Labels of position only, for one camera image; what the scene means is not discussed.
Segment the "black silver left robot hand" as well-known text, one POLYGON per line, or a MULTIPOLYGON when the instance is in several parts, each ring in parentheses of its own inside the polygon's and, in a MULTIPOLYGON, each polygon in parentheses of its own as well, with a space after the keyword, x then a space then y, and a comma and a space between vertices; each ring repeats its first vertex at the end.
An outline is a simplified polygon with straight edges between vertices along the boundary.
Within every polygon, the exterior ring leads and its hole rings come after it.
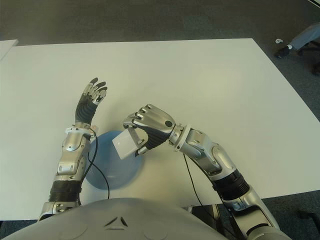
POLYGON ((95 77, 84 88, 75 109, 75 123, 91 125, 98 105, 107 95, 106 82, 95 77))

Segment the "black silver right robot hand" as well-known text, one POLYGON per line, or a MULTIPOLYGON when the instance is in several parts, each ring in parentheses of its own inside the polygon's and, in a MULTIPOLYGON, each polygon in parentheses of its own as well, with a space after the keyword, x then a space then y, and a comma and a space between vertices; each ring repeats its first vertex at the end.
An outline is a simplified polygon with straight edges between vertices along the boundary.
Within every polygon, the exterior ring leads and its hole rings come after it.
POLYGON ((147 141, 135 151, 135 156, 142 155, 166 142, 176 123, 162 109, 152 104, 141 107, 123 121, 123 127, 141 129, 147 134, 147 141))

